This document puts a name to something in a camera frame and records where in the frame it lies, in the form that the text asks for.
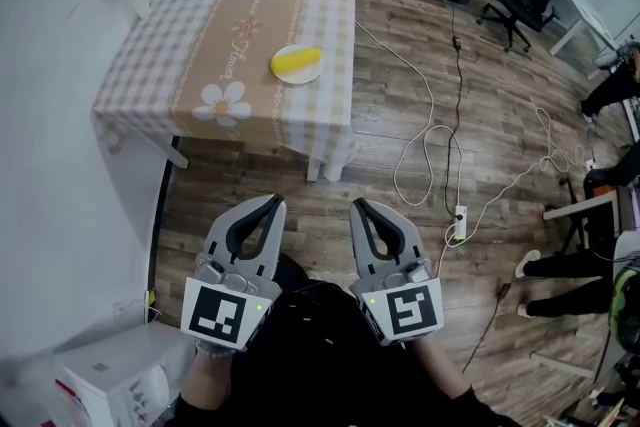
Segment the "white box appliance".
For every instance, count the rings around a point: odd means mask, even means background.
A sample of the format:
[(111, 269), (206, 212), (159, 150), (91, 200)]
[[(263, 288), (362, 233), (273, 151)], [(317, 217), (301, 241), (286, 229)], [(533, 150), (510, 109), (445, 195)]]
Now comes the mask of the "white box appliance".
[(193, 339), (151, 322), (56, 356), (93, 427), (152, 427), (177, 398)]

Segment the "white desk with black legs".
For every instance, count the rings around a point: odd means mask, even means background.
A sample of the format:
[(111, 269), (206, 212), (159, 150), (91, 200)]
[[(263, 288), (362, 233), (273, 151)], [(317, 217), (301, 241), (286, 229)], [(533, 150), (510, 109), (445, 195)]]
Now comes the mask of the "white desk with black legs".
[(618, 187), (610, 185), (594, 186), (585, 183), (586, 198), (579, 201), (569, 178), (559, 184), (569, 192), (570, 204), (564, 207), (546, 205), (542, 214), (544, 221), (561, 218), (569, 220), (569, 230), (557, 255), (565, 255), (575, 236), (578, 237), (577, 250), (595, 246), (602, 238), (614, 238), (620, 233), (620, 209)]

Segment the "person's black clothing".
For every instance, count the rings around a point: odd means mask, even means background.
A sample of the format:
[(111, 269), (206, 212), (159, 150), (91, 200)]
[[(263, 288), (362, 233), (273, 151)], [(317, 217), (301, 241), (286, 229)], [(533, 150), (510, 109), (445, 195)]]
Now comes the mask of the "person's black clothing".
[(381, 427), (420, 398), (414, 360), (379, 345), (351, 295), (286, 255), (275, 278), (284, 291), (233, 361), (220, 426)]

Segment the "person's right forearm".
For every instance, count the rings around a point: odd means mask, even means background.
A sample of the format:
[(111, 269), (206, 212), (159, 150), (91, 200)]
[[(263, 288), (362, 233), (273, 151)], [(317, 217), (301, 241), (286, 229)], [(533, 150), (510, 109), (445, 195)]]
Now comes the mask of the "person's right forearm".
[(437, 427), (522, 427), (480, 401), (463, 372), (451, 361), (434, 335), (406, 344), (437, 392), (444, 397)]

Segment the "white round plate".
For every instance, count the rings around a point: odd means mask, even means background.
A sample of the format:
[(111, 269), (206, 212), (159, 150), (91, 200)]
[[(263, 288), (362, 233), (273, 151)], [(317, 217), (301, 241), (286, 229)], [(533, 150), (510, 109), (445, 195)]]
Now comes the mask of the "white round plate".
[(275, 75), (272, 72), (271, 73), (278, 80), (280, 80), (281, 82), (284, 82), (285, 84), (290, 84), (290, 85), (307, 84), (319, 77), (320, 73), (323, 70), (323, 58), (324, 58), (324, 54), (321, 61), (317, 63), (315, 66), (303, 69), (296, 73), (291, 73), (286, 75)]

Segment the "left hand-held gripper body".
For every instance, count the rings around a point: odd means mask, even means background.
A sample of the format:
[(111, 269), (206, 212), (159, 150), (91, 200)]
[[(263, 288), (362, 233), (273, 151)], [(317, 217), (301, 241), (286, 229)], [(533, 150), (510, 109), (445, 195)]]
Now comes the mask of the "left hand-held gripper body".
[(201, 257), (186, 279), (180, 329), (201, 341), (244, 352), (280, 296), (278, 259), (224, 262)]

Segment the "yellow corn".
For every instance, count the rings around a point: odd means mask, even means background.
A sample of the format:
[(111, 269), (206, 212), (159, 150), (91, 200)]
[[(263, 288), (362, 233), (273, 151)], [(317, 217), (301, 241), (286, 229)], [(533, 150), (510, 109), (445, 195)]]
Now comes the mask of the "yellow corn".
[(315, 66), (322, 57), (321, 48), (289, 45), (274, 54), (270, 62), (270, 70), (275, 75), (296, 73)]

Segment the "person's left forearm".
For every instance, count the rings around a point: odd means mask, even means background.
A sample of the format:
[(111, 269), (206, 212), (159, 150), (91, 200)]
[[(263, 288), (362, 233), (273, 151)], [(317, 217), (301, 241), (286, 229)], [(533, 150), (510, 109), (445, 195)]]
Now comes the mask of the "person's left forearm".
[(231, 394), (235, 350), (196, 341), (196, 356), (165, 427), (220, 427)]

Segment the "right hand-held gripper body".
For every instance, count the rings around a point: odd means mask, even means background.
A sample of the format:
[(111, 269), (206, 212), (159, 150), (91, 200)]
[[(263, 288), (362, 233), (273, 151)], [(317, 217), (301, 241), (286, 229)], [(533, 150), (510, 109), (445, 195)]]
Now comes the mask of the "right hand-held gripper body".
[(351, 285), (381, 346), (409, 342), (444, 326), (441, 283), (429, 261), (385, 264)]

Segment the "checked flower tablecloth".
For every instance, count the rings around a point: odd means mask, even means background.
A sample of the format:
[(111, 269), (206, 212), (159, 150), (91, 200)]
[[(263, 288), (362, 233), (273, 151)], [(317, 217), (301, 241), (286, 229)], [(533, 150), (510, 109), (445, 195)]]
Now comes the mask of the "checked flower tablecloth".
[[(284, 147), (340, 179), (351, 126), (356, 0), (154, 0), (114, 58), (92, 107), (112, 152), (131, 134)], [(281, 48), (323, 50), (302, 85), (270, 71)]]

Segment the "green black helmet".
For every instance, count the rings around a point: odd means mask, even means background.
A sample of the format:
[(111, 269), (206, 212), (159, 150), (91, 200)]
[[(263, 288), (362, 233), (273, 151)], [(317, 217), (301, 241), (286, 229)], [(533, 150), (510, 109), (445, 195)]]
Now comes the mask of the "green black helmet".
[(640, 357), (640, 267), (628, 265), (616, 275), (609, 325), (619, 345)]

